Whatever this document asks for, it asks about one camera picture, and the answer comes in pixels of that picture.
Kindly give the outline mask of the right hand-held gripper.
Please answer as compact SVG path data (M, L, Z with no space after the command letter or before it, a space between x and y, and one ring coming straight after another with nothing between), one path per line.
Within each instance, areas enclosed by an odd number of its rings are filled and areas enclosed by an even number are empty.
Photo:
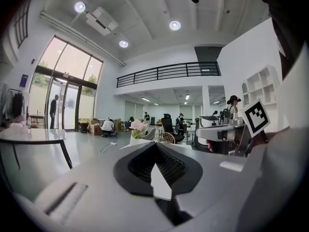
M211 140L213 153L246 157L255 143L268 142L264 129L270 124L270 119L260 99L238 113L226 110L223 121L222 125L196 130L199 139Z

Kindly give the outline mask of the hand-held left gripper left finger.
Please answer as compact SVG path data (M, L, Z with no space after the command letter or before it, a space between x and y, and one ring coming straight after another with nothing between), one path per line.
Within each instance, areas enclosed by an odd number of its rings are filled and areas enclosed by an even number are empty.
M151 172L156 164L155 142L131 145L121 150L122 156L113 167L118 184L127 192L137 196L152 197Z

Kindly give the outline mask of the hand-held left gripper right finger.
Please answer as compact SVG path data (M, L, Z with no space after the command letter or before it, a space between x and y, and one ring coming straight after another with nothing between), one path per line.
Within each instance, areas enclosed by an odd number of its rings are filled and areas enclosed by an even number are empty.
M179 145L156 143L155 164L171 189L172 195L191 192L203 175L193 150Z

